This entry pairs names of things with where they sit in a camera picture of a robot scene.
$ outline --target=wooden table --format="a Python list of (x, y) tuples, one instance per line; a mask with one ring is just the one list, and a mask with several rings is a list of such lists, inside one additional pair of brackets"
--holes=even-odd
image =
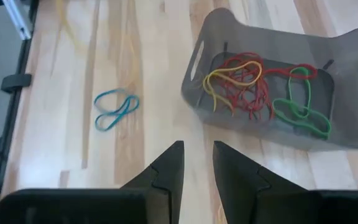
[[(332, 37), (358, 28), (357, 0), (71, 0), (64, 10), (73, 41), (54, 1), (41, 1), (27, 64), (34, 80), (22, 91), (3, 194), (120, 187), (176, 140), (185, 141), (182, 223), (216, 220), (214, 140), (307, 189), (358, 189), (358, 151), (294, 150), (204, 125), (186, 105), (181, 81), (203, 19), (217, 7), (289, 32)], [(132, 73), (140, 109), (97, 131), (93, 99)]]

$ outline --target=rubber band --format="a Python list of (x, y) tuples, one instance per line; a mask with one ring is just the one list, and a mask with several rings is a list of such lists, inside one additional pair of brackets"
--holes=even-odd
[[(293, 73), (294, 71), (297, 70), (301, 70), (302, 72), (304, 72), (305, 75), (309, 75), (309, 70), (306, 69), (305, 67), (298, 67), (298, 68), (294, 68), (293, 70), (291, 70), (290, 73)], [(289, 92), (289, 97), (290, 97), (290, 101), (292, 100), (292, 90), (291, 90), (291, 80), (292, 77), (290, 77), (288, 79), (288, 92)], [(305, 115), (301, 115), (299, 114), (298, 110), (295, 108), (295, 106), (291, 105), (290, 109), (292, 111), (293, 114), (295, 114), (296, 117), (300, 118), (300, 119), (305, 119), (309, 116), (309, 110), (310, 110), (310, 102), (311, 102), (311, 86), (310, 86), (310, 82), (309, 80), (305, 79), (304, 82), (306, 83), (306, 87), (307, 87), (307, 91), (308, 91), (308, 96), (307, 96), (307, 102), (306, 102), (306, 107), (308, 108), (308, 110), (306, 110)]]
[[(291, 70), (290, 73), (293, 73), (294, 71), (297, 71), (297, 70), (301, 70), (303, 72), (303, 74), (305, 75), (305, 77), (308, 77), (309, 76), (309, 70), (305, 67), (297, 67), (297, 68), (294, 68)], [(315, 110), (312, 110), (310, 108), (310, 103), (311, 103), (311, 85), (310, 85), (310, 82), (309, 80), (305, 79), (305, 83), (306, 83), (306, 87), (308, 89), (308, 99), (307, 99), (307, 102), (306, 102), (306, 106), (300, 106), (298, 105), (292, 98), (292, 92), (291, 92), (291, 77), (288, 79), (288, 92), (289, 92), (289, 100), (288, 99), (285, 99), (285, 98), (277, 98), (275, 100), (273, 100), (273, 103), (272, 103), (272, 106), (273, 106), (273, 111), (274, 113), (276, 114), (277, 117), (279, 117), (280, 119), (282, 119), (283, 121), (287, 122), (287, 123), (290, 123), (294, 126), (299, 126), (299, 127), (302, 127), (302, 128), (305, 128), (305, 129), (309, 129), (311, 132), (319, 135), (319, 136), (322, 136), (322, 137), (325, 137), (325, 138), (328, 138), (330, 132), (331, 132), (331, 123), (329, 122), (329, 120), (327, 119), (327, 117), (325, 117), (325, 115), (323, 115), (322, 113), (318, 112), (318, 111), (315, 111)], [(287, 104), (288, 107), (291, 109), (291, 112), (298, 118), (298, 119), (302, 119), (302, 121), (294, 121), (290, 118), (288, 118), (284, 112), (278, 110), (276, 108), (276, 104), (277, 102), (281, 102), (281, 103), (284, 103), (284, 104)], [(305, 111), (306, 113), (304, 115), (301, 115), (299, 113), (299, 109), (302, 109), (303, 111)], [(314, 114), (318, 117), (320, 117), (325, 123), (326, 123), (326, 126), (327, 126), (327, 131), (322, 131), (322, 130), (319, 130), (318, 128), (316, 128), (314, 125), (312, 124), (309, 124), (307, 123), (305, 120), (309, 117), (309, 115), (311, 114)]]
[[(123, 93), (125, 94), (127, 97), (124, 100), (124, 102), (122, 103), (122, 105), (120, 107), (118, 107), (118, 109), (116, 110), (106, 110), (104, 108), (102, 108), (101, 106), (98, 105), (98, 101), (106, 96), (106, 95), (110, 95), (113, 93)], [(133, 107), (131, 107), (131, 102), (135, 101), (135, 105)], [(118, 122), (120, 122), (120, 120), (125, 117), (125, 115), (130, 114), (132, 112), (134, 112), (138, 107), (139, 107), (139, 97), (137, 95), (132, 95), (132, 94), (127, 94), (126, 91), (122, 88), (118, 88), (115, 90), (109, 90), (109, 91), (105, 91), (101, 94), (99, 94), (93, 101), (94, 106), (96, 107), (96, 109), (98, 109), (98, 111), (101, 113), (99, 116), (96, 117), (95, 121), (94, 121), (94, 126), (98, 131), (108, 131), (110, 130), (112, 127), (114, 127)], [(109, 117), (109, 116), (115, 116), (116, 119), (106, 128), (102, 127), (99, 123), (99, 120), (101, 118), (104, 117)]]
[[(269, 86), (265, 81), (266, 75), (284, 75), (288, 77), (287, 88), (289, 91), (288, 99), (275, 99), (273, 102), (269, 98)], [(214, 108), (216, 111), (217, 101), (222, 101), (234, 114), (235, 108), (240, 108), (249, 112), (249, 119), (262, 119), (261, 110), (267, 106), (270, 110), (269, 119), (273, 119), (277, 115), (280, 119), (291, 123), (295, 126), (308, 128), (312, 132), (320, 136), (328, 137), (331, 132), (331, 123), (323, 114), (311, 109), (311, 84), (310, 79), (316, 78), (318, 70), (312, 65), (299, 64), (289, 68), (271, 68), (264, 70), (263, 60), (255, 53), (241, 53), (224, 61), (224, 63), (209, 75), (204, 77), (203, 88), (204, 91), (213, 97)], [(211, 79), (217, 78), (218, 85), (220, 85), (226, 95), (216, 93), (211, 84)], [(307, 99), (304, 106), (299, 106), (293, 101), (291, 83), (293, 78), (304, 80), (307, 88)], [(254, 98), (248, 100), (246, 95), (251, 93)], [(296, 118), (302, 121), (292, 121), (287, 118), (282, 111), (277, 109), (277, 103), (287, 104), (291, 112)], [(326, 124), (327, 130), (322, 131), (314, 125), (307, 123), (306, 119), (310, 115), (320, 117)]]
[[(235, 80), (235, 79), (233, 79), (231, 77), (227, 77), (227, 76), (225, 76), (225, 75), (223, 75), (221, 73), (221, 72), (233, 72), (233, 71), (236, 71), (238, 69), (242, 69), (242, 68), (244, 68), (244, 67), (246, 67), (246, 66), (248, 66), (250, 64), (254, 64), (254, 65), (258, 66), (259, 73), (256, 76), (256, 78), (254, 80), (252, 80), (251, 82), (249, 82), (249, 83), (239, 82), (239, 81), (237, 81), (237, 80)], [(204, 80), (203, 80), (203, 88), (204, 88), (206, 93), (208, 93), (209, 95), (211, 95), (213, 97), (213, 101), (214, 101), (214, 110), (213, 111), (214, 112), (216, 111), (216, 105), (217, 105), (216, 99), (219, 99), (223, 103), (227, 104), (230, 107), (230, 109), (232, 111), (232, 114), (234, 114), (234, 107), (230, 103), (230, 101), (228, 101), (227, 99), (225, 99), (221, 95), (215, 93), (214, 88), (212, 87), (212, 84), (210, 82), (210, 78), (212, 76), (217, 76), (217, 77), (222, 78), (225, 81), (231, 82), (232, 84), (237, 85), (237, 86), (251, 86), (251, 85), (255, 84), (258, 79), (261, 78), (261, 76), (262, 76), (262, 65), (259, 62), (256, 62), (256, 61), (249, 61), (249, 62), (246, 62), (243, 65), (240, 65), (240, 66), (234, 67), (234, 68), (218, 68), (218, 69), (215, 69), (214, 71), (212, 71), (209, 75), (207, 75), (204, 78)]]
[[(294, 120), (291, 120), (290, 118), (287, 118), (287, 116), (285, 116), (284, 112), (276, 109), (275, 104), (277, 104), (278, 102), (285, 103), (288, 106), (296, 106), (296, 107), (301, 108), (303, 110), (308, 110), (309, 114), (315, 114), (315, 115), (319, 116), (327, 124), (327, 130), (326, 131), (321, 131), (318, 128), (316, 128), (314, 125), (309, 124), (309, 123), (307, 123), (305, 121), (294, 121)], [(293, 101), (290, 101), (290, 100), (284, 99), (284, 98), (275, 99), (275, 100), (273, 100), (272, 104), (273, 104), (273, 110), (274, 110), (276, 116), (279, 117), (280, 119), (282, 119), (285, 122), (288, 122), (288, 123), (290, 123), (290, 124), (292, 124), (294, 126), (299, 126), (299, 127), (309, 129), (312, 132), (314, 132), (315, 134), (318, 134), (318, 135), (320, 135), (322, 137), (325, 137), (325, 138), (328, 138), (329, 134), (331, 133), (331, 123), (329, 122), (327, 117), (325, 117), (325, 115), (323, 115), (322, 113), (320, 113), (318, 111), (312, 110), (312, 109), (307, 108), (305, 106), (299, 106), (298, 104), (294, 103)]]
[(56, 0), (55, 6), (59, 20), (62, 23), (62, 27), (65, 28), (66, 33), (68, 37), (73, 41), (75, 48), (79, 50), (85, 50), (85, 48), (82, 47), (82, 45), (80, 44), (80, 41), (75, 37), (73, 28), (67, 20), (66, 13), (64, 11), (63, 0)]

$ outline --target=tray handle hole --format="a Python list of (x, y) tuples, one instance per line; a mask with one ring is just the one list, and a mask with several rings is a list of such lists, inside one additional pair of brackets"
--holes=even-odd
[(198, 51), (197, 51), (196, 60), (194, 61), (193, 68), (191, 69), (191, 73), (190, 73), (190, 80), (191, 81), (193, 81), (194, 77), (196, 76), (198, 63), (200, 62), (201, 56), (203, 54), (203, 51), (204, 51), (204, 41), (201, 41), (200, 47), (198, 48)]

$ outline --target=tangled rubber bands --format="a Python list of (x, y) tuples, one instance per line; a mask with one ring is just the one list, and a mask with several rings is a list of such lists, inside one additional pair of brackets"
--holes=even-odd
[[(267, 75), (276, 74), (288, 77), (289, 99), (276, 98), (273, 102), (269, 98), (269, 86), (265, 81)], [(277, 116), (281, 120), (294, 126), (309, 129), (311, 132), (327, 138), (331, 132), (331, 123), (323, 114), (310, 108), (311, 85), (310, 79), (316, 78), (318, 71), (311, 65), (299, 64), (290, 68), (264, 69), (264, 61), (255, 53), (241, 53), (224, 61), (203, 79), (204, 91), (213, 98), (213, 110), (216, 111), (218, 100), (222, 101), (232, 115), (236, 108), (249, 113), (249, 119), (262, 119), (261, 111), (266, 106), (270, 111), (269, 120)], [(305, 106), (300, 106), (293, 100), (291, 81), (293, 78), (304, 80), (307, 88), (307, 101)], [(219, 85), (223, 92), (219, 94), (213, 82)], [(297, 120), (288, 118), (284, 112), (277, 109), (277, 104), (288, 105), (290, 111)], [(310, 124), (310, 116), (322, 119), (326, 130), (319, 130)]]

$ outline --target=yellow rubber band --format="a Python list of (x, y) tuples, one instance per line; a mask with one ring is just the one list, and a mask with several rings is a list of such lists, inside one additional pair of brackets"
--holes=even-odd
[[(258, 75), (256, 76), (255, 80), (252, 80), (251, 82), (249, 83), (244, 83), (244, 82), (239, 82), (237, 80), (234, 80), (226, 75), (223, 75), (221, 72), (232, 72), (232, 71), (236, 71), (238, 69), (241, 69), (241, 68), (244, 68), (245, 66), (248, 66), (248, 65), (251, 65), (251, 64), (254, 64), (256, 66), (258, 66), (259, 68), (259, 73)], [(262, 76), (262, 65), (259, 63), (259, 62), (256, 62), (256, 61), (249, 61), (241, 66), (238, 66), (238, 67), (235, 67), (235, 68), (218, 68), (218, 69), (215, 69), (213, 70), (209, 75), (207, 75), (204, 80), (203, 80), (203, 88), (205, 90), (205, 92), (209, 95), (211, 95), (213, 97), (213, 100), (214, 100), (214, 112), (216, 111), (216, 105), (217, 105), (217, 102), (216, 102), (216, 99), (219, 99), (221, 100), (224, 104), (228, 105), (228, 107), (230, 107), (231, 111), (232, 111), (232, 114), (234, 114), (234, 107), (233, 105), (231, 105), (230, 101), (227, 100), (225, 97), (215, 93), (214, 91), (214, 88), (212, 87), (211, 85), (211, 82), (210, 82), (210, 78), (212, 76), (217, 76), (219, 78), (222, 78), (226, 81), (229, 81), (237, 86), (251, 86), (253, 84), (255, 84), (257, 82), (258, 79), (261, 78)]]

